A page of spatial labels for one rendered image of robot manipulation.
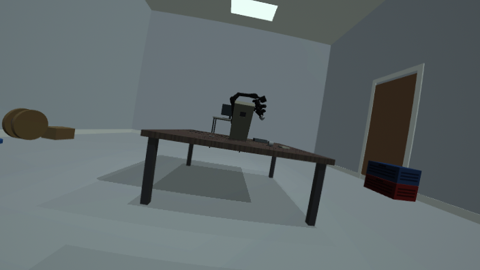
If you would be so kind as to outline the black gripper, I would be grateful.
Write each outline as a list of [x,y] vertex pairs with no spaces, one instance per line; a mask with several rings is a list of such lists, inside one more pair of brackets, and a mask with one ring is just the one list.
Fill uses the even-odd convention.
[[261,117],[261,115],[263,115],[263,113],[266,112],[266,110],[262,109],[261,107],[259,108],[259,104],[260,103],[257,103],[255,105],[254,111],[256,110],[256,113],[258,114],[258,116]]

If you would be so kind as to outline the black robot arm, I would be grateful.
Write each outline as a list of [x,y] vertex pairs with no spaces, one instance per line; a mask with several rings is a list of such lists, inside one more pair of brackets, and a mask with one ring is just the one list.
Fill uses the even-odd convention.
[[[267,99],[265,96],[262,96],[262,97],[259,97],[256,93],[236,93],[234,96],[230,97],[230,103],[231,103],[231,109],[232,109],[232,119],[233,119],[233,110],[234,110],[234,106],[235,106],[235,100],[239,97],[239,96],[244,96],[244,97],[250,97],[250,98],[254,98],[255,100],[253,100],[253,102],[255,103],[255,105],[257,103],[260,103],[260,102],[266,102]],[[257,99],[258,98],[258,99]],[[266,108],[267,105],[266,104],[259,104],[259,108]],[[232,119],[231,119],[231,123],[232,123]]]

